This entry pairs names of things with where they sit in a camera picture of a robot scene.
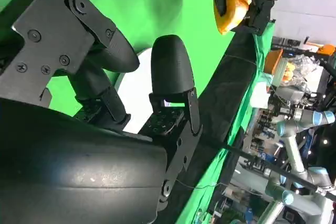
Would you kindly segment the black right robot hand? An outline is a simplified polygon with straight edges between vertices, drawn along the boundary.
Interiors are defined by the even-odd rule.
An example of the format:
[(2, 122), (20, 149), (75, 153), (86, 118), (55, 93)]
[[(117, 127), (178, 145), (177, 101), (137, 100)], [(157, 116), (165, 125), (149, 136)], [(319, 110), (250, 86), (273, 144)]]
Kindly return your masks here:
[(199, 142), (193, 72), (176, 35), (152, 47), (139, 133), (106, 70), (140, 62), (89, 0), (1, 11), (1, 223), (153, 223)]

